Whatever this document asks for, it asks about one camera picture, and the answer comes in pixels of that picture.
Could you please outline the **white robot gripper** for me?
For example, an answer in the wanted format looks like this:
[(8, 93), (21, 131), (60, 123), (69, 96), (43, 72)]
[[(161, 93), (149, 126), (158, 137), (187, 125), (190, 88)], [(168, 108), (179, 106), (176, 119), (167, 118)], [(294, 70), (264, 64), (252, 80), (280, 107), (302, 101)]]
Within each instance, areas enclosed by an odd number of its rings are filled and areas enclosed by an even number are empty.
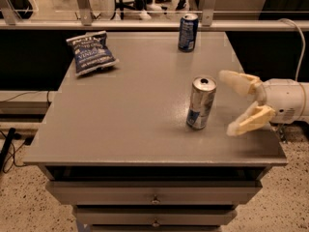
[(239, 136), (262, 128), (269, 121), (291, 124), (294, 121), (309, 124), (309, 83), (291, 79), (270, 79), (263, 82), (258, 76), (223, 70), (219, 80), (241, 97), (252, 96), (254, 101), (238, 118), (229, 124), (226, 133)]

